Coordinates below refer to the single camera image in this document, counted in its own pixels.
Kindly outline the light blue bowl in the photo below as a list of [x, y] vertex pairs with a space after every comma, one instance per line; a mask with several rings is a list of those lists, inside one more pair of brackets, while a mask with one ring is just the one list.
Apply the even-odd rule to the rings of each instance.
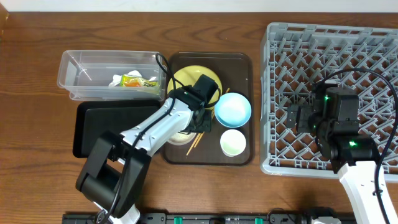
[[215, 118], [227, 128], [244, 126], [251, 118], [249, 100], [239, 93], [226, 93], [215, 105]]

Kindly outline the yellow plate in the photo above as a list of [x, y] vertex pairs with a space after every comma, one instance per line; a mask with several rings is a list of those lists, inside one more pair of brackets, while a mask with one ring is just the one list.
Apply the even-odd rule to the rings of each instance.
[[[219, 76], [212, 70], [210, 70], [207, 67], [200, 66], [200, 65], [190, 65], [187, 67], [183, 67], [177, 72], [175, 72], [174, 77], [182, 82], [184, 85], [194, 85], [196, 81], [199, 79], [201, 75], [206, 75], [213, 79], [217, 85], [220, 91], [223, 90], [223, 86], [221, 84], [221, 80]], [[169, 81], [168, 86], [167, 86], [167, 94], [173, 90], [173, 83], [172, 80]], [[213, 109], [215, 106], [215, 103], [218, 101], [220, 97], [220, 93], [218, 90], [214, 93], [212, 96], [211, 100], [209, 101], [209, 105], [206, 108]]]

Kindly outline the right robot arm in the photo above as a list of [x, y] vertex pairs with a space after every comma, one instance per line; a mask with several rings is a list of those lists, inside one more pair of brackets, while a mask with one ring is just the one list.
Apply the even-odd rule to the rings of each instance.
[[378, 147], [371, 136], [359, 132], [358, 108], [354, 90], [321, 88], [312, 105], [289, 106], [287, 127], [315, 136], [318, 150], [330, 160], [348, 195], [357, 223], [397, 223]]

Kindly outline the small light green cup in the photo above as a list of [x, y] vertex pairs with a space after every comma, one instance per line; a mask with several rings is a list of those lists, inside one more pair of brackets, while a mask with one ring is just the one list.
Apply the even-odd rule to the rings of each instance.
[[229, 129], [221, 135], [220, 146], [226, 156], [235, 157], [245, 150], [246, 138], [242, 132], [236, 129]]

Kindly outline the pink bowl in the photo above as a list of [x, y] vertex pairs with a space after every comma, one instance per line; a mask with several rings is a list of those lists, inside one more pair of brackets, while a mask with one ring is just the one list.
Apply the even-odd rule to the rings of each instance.
[[196, 137], [196, 133], [184, 134], [176, 133], [167, 142], [176, 146], [188, 144]]

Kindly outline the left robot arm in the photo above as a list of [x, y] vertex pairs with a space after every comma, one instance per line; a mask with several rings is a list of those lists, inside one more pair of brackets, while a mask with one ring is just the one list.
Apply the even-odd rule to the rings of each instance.
[[208, 104], [215, 91], [192, 86], [170, 92], [164, 104], [131, 129], [104, 132], [76, 181], [76, 189], [97, 204], [96, 223], [136, 223], [135, 202], [142, 190], [152, 156], [176, 133], [210, 131]]

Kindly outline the green orange snack wrapper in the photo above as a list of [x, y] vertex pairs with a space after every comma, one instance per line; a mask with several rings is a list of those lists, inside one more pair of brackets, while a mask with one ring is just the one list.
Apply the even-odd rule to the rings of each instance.
[[119, 86], [123, 87], [156, 87], [157, 82], [146, 80], [145, 78], [125, 74], [121, 77]]

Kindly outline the white tissue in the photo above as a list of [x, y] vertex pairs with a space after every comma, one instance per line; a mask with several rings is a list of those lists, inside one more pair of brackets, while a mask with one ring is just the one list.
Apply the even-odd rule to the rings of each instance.
[[[132, 76], [138, 76], [138, 77], [142, 77], [142, 75], [137, 71], [137, 70], [133, 70], [129, 73], [127, 73], [128, 75], [132, 75]], [[113, 80], [112, 82], [108, 85], [109, 87], [114, 87], [114, 86], [119, 86], [120, 82], [121, 82], [121, 77], [123, 75], [113, 75]]]

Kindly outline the wooden chopstick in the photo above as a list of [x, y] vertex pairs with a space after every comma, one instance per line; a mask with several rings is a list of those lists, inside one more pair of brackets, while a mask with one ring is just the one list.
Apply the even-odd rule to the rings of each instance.
[[[215, 117], [215, 109], [212, 110], [211, 112], [211, 118], [213, 119]], [[200, 142], [200, 140], [202, 139], [204, 133], [201, 133], [200, 135], [198, 135], [197, 140], [194, 144], [194, 148], [197, 147], [198, 143]]]
[[[221, 96], [222, 96], [222, 91], [220, 89], [218, 89], [218, 99], [220, 99]], [[213, 107], [211, 109], [211, 118], [214, 118], [214, 117], [215, 117], [215, 107]], [[195, 137], [192, 145], [190, 146], [189, 150], [187, 151], [186, 156], [188, 156], [189, 153], [191, 152], [191, 150], [198, 145], [198, 143], [200, 142], [200, 140], [203, 137], [203, 135], [204, 135], [204, 133], [197, 134], [197, 136]]]

